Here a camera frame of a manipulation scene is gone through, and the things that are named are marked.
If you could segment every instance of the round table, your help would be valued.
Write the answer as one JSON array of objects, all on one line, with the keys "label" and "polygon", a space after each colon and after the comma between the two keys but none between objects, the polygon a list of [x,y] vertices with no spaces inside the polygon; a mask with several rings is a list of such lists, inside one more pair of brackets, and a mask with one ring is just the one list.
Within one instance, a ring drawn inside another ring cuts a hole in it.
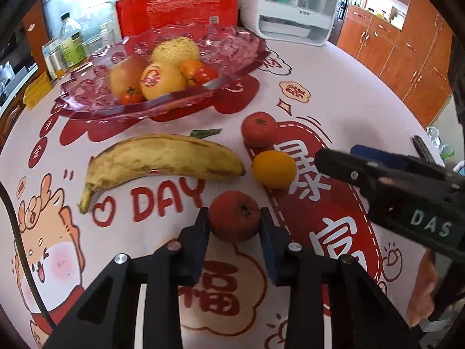
[{"label": "round table", "polygon": [[[201,206],[231,189],[269,207],[276,224],[317,253],[352,254],[405,316],[424,249],[371,224],[366,200],[352,186],[319,174],[313,157],[322,147],[348,152],[355,144],[416,155],[411,142],[415,134],[438,163],[439,154],[401,100],[339,48],[279,41],[269,41],[268,48],[271,54],[258,70],[214,97],[211,106],[184,117],[181,113],[175,120],[70,121],[56,114],[59,86],[32,111],[22,112],[1,153],[0,174],[23,222],[33,277],[54,320],[60,320],[113,256],[152,253],[192,225]],[[292,153],[298,164],[297,179],[284,191],[266,190],[252,177],[255,153],[244,146],[240,124],[255,111],[273,115],[279,128],[275,148]],[[221,183],[145,177],[99,194],[86,215],[78,212],[90,157],[135,135],[189,135],[213,128],[223,130],[208,140],[241,157],[248,171],[244,177]],[[22,201],[25,212],[19,213]],[[35,348],[50,329],[20,268],[4,209],[0,216],[0,303]],[[289,289],[268,281],[259,239],[230,245],[211,237],[206,260],[217,261],[216,266],[205,265],[196,287],[179,289],[185,347],[283,348]],[[324,300],[330,348],[330,311]],[[140,319],[136,335],[140,348]]]}]

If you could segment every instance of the cartoon mouth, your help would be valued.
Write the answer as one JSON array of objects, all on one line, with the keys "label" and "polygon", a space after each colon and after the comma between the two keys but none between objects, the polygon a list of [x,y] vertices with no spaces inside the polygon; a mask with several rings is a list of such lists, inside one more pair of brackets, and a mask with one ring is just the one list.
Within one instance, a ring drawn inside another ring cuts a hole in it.
[{"label": "cartoon mouth", "polygon": [[42,283],[45,282],[45,273],[44,273],[44,266],[42,264],[40,264],[39,262],[39,265],[37,267],[37,275],[39,276],[39,279]]}]

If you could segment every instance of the human hand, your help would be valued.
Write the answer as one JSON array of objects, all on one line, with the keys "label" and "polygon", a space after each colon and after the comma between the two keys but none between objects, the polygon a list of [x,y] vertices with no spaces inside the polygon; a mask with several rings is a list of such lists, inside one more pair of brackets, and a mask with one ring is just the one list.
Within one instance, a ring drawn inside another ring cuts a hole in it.
[{"label": "human hand", "polygon": [[435,261],[434,252],[427,249],[418,266],[415,287],[407,306],[407,321],[411,327],[429,317],[434,311],[431,293],[438,284],[438,274],[434,268]]}]

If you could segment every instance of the banana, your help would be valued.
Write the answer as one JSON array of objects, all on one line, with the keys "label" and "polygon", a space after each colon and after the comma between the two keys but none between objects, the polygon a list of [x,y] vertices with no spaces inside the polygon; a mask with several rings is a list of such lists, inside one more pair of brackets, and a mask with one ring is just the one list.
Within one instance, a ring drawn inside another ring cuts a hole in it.
[{"label": "banana", "polygon": [[234,179],[246,172],[240,158],[217,143],[184,135],[136,136],[108,147],[91,160],[79,211],[88,212],[96,192],[146,176],[151,170],[213,181]]}]

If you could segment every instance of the cartoon ear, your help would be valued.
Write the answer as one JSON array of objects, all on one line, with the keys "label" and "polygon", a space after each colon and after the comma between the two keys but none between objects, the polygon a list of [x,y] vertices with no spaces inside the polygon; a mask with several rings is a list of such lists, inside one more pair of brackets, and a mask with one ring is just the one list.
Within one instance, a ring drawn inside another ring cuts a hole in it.
[{"label": "cartoon ear", "polygon": [[52,184],[52,175],[50,173],[47,173],[43,180],[42,180],[42,185],[40,185],[40,199],[42,201],[42,204],[40,206],[40,211],[42,211],[45,206],[47,205],[48,201],[50,200],[50,185]]},{"label": "cartoon ear", "polygon": [[53,195],[52,198],[50,198],[50,203],[54,205],[54,207],[61,208],[63,207],[63,202],[65,200],[65,194],[63,192],[63,189],[58,189],[55,194]]},{"label": "cartoon ear", "polygon": [[24,200],[21,201],[21,204],[19,205],[19,210],[18,210],[18,222],[19,222],[19,231],[23,233],[26,231],[26,210],[24,208],[25,203]]}]

